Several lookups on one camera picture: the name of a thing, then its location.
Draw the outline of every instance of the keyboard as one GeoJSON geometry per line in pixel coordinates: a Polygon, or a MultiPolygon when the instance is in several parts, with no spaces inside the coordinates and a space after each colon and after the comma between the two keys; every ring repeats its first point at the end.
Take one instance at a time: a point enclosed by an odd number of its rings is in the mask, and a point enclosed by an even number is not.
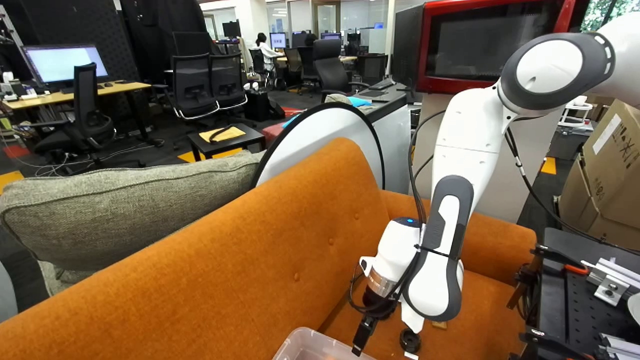
{"type": "Polygon", "coordinates": [[[391,80],[391,78],[387,78],[384,79],[383,81],[380,81],[379,83],[375,84],[375,85],[371,85],[369,87],[370,90],[384,90],[390,86],[393,86],[395,83],[393,82],[393,80],[391,80]]]}

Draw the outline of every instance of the wooden desk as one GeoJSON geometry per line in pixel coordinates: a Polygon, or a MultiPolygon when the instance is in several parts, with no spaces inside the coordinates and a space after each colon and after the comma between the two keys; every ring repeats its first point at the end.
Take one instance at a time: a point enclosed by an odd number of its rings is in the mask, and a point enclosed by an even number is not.
{"type": "MultiPolygon", "coordinates": [[[[356,59],[358,59],[357,56],[341,56],[340,57],[340,61],[343,62],[343,63],[346,63],[347,61],[353,61],[353,60],[356,60],[356,59]]],[[[277,58],[276,60],[285,63],[285,62],[287,62],[287,57],[283,56],[283,57],[277,58]]]]}
{"type": "MultiPolygon", "coordinates": [[[[98,89],[98,96],[117,94],[119,92],[130,92],[144,88],[150,88],[151,85],[143,83],[129,83],[129,84],[116,84],[110,81],[113,86],[98,89]]],[[[26,108],[32,108],[34,106],[56,104],[58,102],[72,101],[74,94],[63,94],[61,92],[54,92],[51,95],[38,96],[35,99],[18,100],[18,101],[3,101],[3,104],[11,110],[21,110],[26,108]]]]}

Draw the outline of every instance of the orange sofa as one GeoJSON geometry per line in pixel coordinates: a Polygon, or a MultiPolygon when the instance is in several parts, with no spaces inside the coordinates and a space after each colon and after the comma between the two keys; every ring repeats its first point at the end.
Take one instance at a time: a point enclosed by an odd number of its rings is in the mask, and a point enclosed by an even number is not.
{"type": "MultiPolygon", "coordinates": [[[[350,345],[360,315],[346,290],[413,198],[381,191],[360,149],[334,140],[171,236],[0,324],[3,359],[271,359],[297,327],[350,345]]],[[[421,359],[504,359],[524,322],[505,305],[533,231],[474,214],[462,310],[425,324],[421,359]]],[[[356,299],[364,288],[361,282],[356,299]]],[[[404,359],[400,310],[365,353],[404,359]]]]}

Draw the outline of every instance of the yellow cloth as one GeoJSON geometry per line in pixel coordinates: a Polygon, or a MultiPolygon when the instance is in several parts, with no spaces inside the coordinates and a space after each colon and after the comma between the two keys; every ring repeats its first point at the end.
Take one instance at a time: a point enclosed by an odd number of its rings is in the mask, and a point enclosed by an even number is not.
{"type": "MultiPolygon", "coordinates": [[[[204,139],[204,141],[209,142],[209,137],[211,135],[213,135],[213,133],[215,133],[216,131],[220,131],[224,129],[224,127],[221,127],[219,129],[213,129],[210,131],[205,131],[204,133],[200,133],[200,137],[204,139]]],[[[216,135],[215,138],[213,138],[214,141],[220,142],[222,140],[229,140],[229,139],[233,139],[233,138],[237,138],[239,136],[243,136],[246,133],[240,129],[238,129],[235,126],[230,127],[228,130],[226,130],[224,133],[216,135]]]]}

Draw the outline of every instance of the blue object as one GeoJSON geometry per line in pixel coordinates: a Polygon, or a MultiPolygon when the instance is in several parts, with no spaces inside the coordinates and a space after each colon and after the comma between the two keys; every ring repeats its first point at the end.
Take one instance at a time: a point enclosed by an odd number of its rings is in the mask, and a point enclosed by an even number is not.
{"type": "Polygon", "coordinates": [[[289,125],[293,120],[296,120],[296,117],[298,117],[298,115],[300,115],[300,114],[293,115],[293,117],[291,117],[291,119],[289,119],[289,121],[287,121],[284,124],[282,124],[282,128],[287,127],[287,125],[289,125]]]}
{"type": "Polygon", "coordinates": [[[347,99],[349,99],[349,101],[351,101],[351,105],[355,106],[356,108],[358,106],[371,106],[372,102],[369,100],[365,100],[365,99],[361,99],[359,97],[353,97],[353,96],[348,96],[347,99]]]}

